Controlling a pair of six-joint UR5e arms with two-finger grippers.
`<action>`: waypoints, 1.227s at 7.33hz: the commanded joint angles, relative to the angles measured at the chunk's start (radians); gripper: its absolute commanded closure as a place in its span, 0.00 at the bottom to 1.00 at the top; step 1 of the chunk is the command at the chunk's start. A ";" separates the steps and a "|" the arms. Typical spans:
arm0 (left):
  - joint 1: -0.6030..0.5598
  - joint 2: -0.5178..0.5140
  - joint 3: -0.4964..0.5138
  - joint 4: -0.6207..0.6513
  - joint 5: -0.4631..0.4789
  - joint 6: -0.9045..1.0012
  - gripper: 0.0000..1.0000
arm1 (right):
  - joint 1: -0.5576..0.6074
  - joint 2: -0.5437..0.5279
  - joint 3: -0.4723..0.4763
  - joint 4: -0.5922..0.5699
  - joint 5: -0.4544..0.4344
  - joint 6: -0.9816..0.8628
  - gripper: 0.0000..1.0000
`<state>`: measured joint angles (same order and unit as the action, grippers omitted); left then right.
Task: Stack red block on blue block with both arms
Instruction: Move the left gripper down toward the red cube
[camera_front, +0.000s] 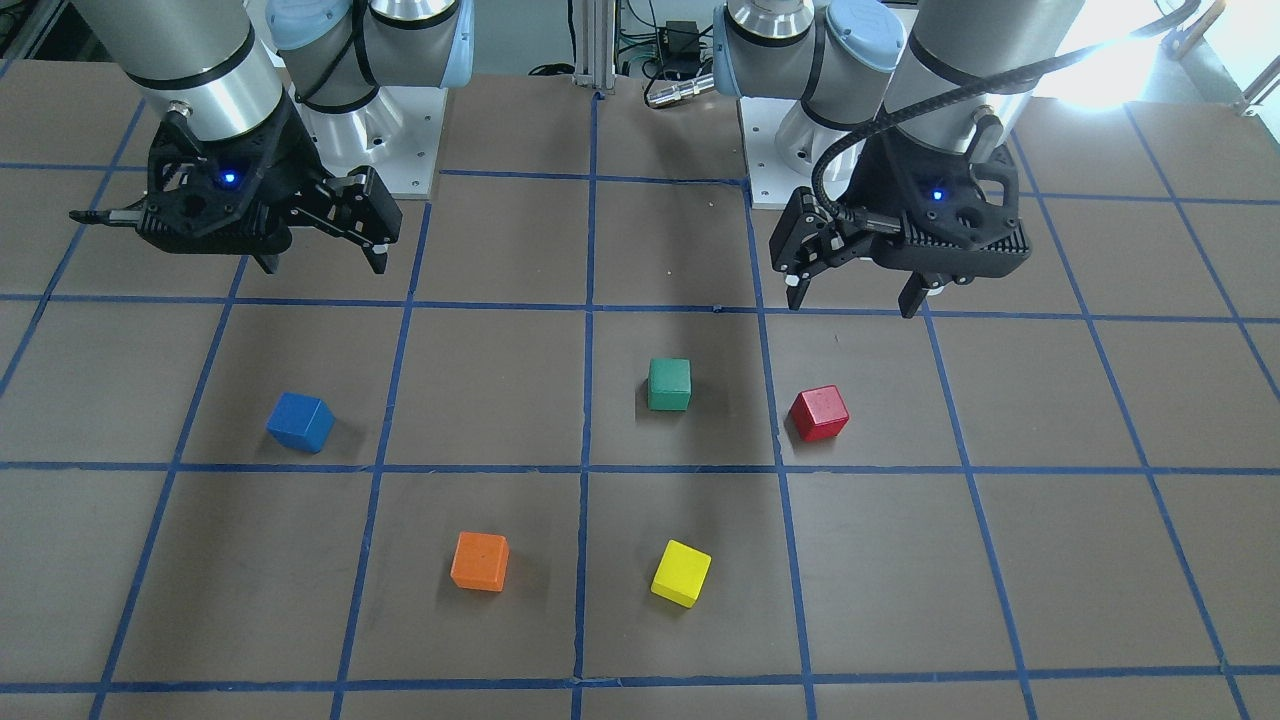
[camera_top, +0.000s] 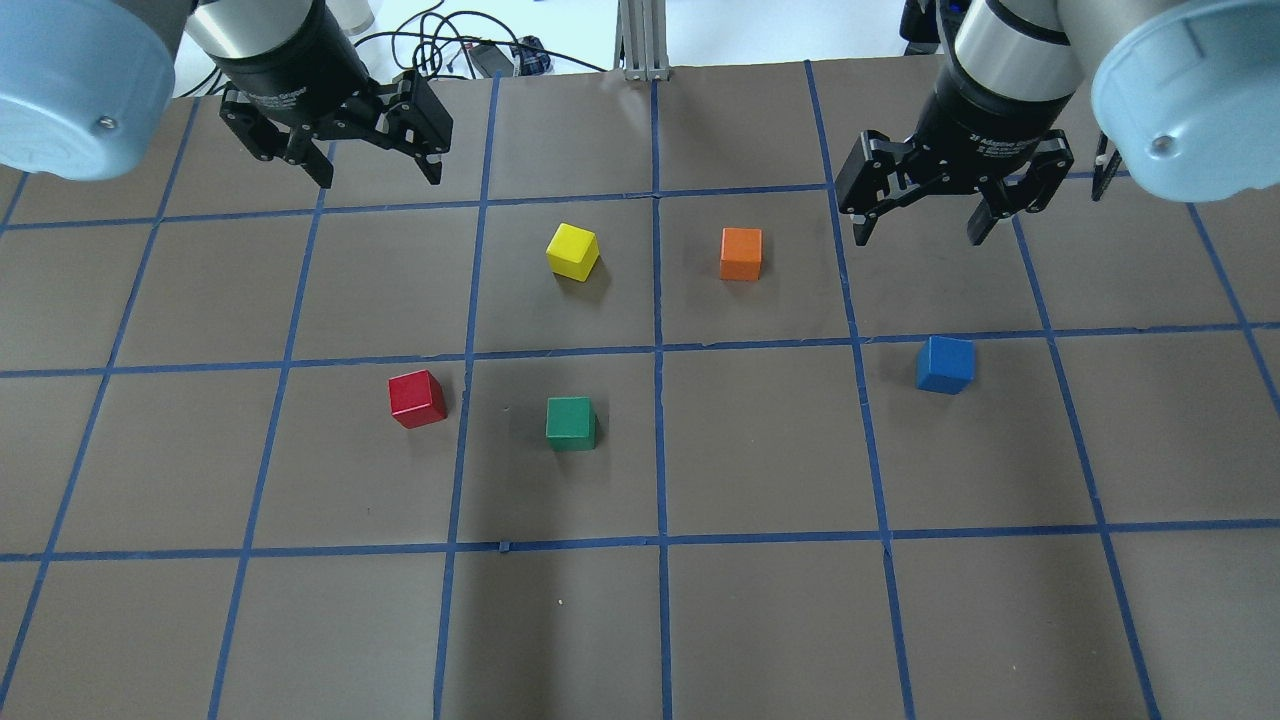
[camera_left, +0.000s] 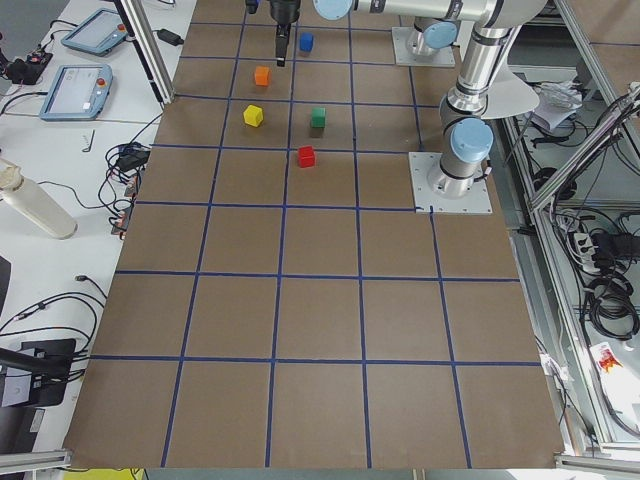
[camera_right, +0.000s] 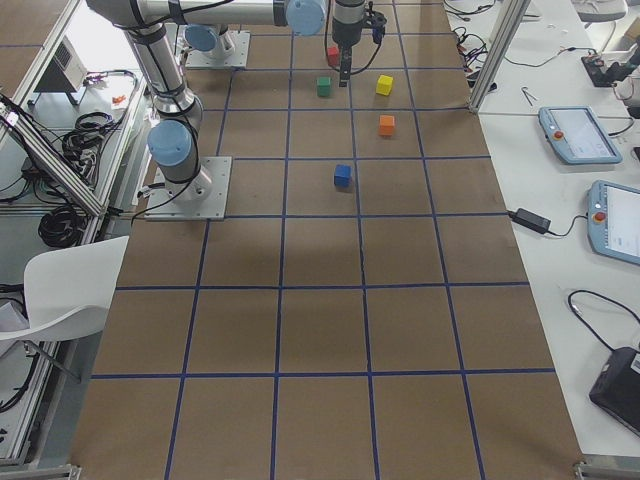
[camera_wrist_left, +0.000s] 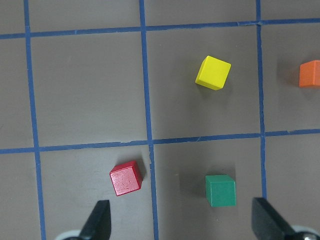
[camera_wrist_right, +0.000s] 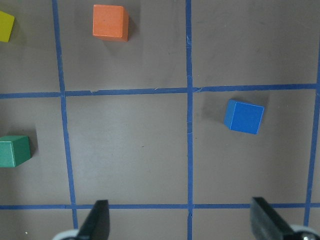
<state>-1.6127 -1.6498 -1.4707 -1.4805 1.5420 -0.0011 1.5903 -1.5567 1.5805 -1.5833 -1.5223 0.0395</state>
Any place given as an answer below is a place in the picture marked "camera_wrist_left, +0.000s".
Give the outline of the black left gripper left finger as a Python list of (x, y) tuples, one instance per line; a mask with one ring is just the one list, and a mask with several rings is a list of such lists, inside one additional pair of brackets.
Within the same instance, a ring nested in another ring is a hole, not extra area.
[(109, 200), (99, 200), (87, 221), (82, 227), (79, 237), (82, 240), (109, 240), (111, 236), (111, 208)]

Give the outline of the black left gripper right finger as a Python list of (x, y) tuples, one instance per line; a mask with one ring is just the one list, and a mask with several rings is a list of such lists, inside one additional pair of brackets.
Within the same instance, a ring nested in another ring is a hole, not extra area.
[(263, 197), (252, 199), (251, 228), (258, 240), (293, 240), (296, 234), (289, 223)]

